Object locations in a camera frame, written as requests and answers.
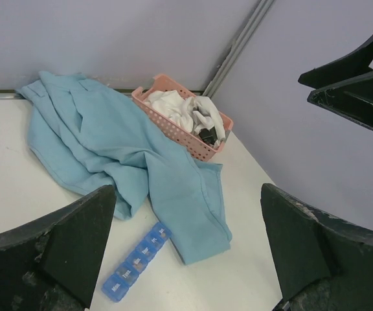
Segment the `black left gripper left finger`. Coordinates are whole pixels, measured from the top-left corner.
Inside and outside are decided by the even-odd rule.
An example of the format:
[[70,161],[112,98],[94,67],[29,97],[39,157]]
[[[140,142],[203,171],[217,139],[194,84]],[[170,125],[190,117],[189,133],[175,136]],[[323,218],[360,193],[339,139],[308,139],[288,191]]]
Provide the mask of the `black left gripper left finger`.
[[0,233],[0,310],[90,308],[116,194],[106,185]]

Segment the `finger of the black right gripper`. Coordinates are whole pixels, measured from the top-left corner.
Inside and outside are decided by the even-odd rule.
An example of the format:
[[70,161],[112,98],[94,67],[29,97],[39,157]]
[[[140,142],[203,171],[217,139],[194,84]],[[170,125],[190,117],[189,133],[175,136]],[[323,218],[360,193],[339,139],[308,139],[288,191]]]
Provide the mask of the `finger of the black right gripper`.
[[313,90],[307,101],[373,131],[373,70]]
[[326,65],[302,73],[298,82],[302,85],[321,88],[373,71],[373,35],[351,53]]

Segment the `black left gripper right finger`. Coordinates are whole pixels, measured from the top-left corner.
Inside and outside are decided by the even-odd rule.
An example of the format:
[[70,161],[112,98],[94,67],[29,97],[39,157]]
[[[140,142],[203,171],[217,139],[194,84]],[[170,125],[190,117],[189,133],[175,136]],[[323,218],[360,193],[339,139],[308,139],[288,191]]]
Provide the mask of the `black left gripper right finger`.
[[261,188],[282,300],[276,310],[373,310],[373,231]]

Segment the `blue weekly pill organizer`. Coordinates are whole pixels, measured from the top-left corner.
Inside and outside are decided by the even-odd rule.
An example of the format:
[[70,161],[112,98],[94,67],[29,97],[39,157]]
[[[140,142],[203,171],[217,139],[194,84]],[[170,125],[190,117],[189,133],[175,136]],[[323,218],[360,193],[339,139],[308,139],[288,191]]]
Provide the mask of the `blue weekly pill organizer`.
[[157,222],[105,280],[102,292],[114,303],[121,301],[171,236],[169,228]]

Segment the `light blue cloth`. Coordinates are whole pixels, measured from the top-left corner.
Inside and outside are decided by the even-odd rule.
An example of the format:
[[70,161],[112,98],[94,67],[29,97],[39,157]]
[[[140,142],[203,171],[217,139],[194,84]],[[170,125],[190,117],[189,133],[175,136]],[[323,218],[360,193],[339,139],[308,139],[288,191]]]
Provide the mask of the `light blue cloth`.
[[19,93],[32,103],[28,146],[60,186],[86,195],[111,185],[120,220],[150,200],[185,264],[230,248],[222,166],[194,159],[129,97],[83,75],[46,71]]

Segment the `black object in basket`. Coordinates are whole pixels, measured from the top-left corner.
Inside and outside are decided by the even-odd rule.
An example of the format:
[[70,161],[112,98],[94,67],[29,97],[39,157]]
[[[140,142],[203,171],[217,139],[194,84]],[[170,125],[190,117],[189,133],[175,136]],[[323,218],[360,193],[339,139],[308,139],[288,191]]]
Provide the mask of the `black object in basket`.
[[216,147],[216,144],[218,143],[218,136],[216,133],[215,127],[212,127],[211,129],[203,128],[198,133],[199,138],[208,146],[211,146],[213,148]]

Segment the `pink perforated plastic basket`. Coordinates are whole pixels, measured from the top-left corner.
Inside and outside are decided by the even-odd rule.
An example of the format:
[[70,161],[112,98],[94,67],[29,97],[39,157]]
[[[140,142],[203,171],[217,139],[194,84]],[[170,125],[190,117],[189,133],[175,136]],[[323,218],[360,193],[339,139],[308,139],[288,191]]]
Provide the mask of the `pink perforated plastic basket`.
[[152,83],[148,87],[138,87],[132,92],[132,100],[138,105],[151,119],[151,121],[157,125],[160,130],[167,136],[167,138],[177,142],[178,144],[185,146],[190,154],[196,159],[202,161],[209,161],[215,154],[221,152],[227,138],[232,130],[233,121],[220,112],[225,128],[226,138],[215,148],[206,145],[198,135],[188,133],[182,129],[176,123],[170,121],[159,112],[155,111],[152,107],[146,104],[147,97],[154,91],[173,91],[176,90],[183,99],[188,97],[196,97],[198,95],[193,94],[187,88],[173,80],[167,75],[159,74],[153,77]]

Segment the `white crumpled cloth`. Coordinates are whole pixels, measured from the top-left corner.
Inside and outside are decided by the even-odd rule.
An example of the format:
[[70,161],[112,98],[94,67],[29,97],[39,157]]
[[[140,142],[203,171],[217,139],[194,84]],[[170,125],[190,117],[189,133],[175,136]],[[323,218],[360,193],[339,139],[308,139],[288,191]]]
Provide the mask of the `white crumpled cloth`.
[[226,138],[222,117],[208,97],[196,96],[183,99],[176,91],[154,91],[146,104],[176,123],[188,133],[199,135],[203,130],[215,130],[218,146]]

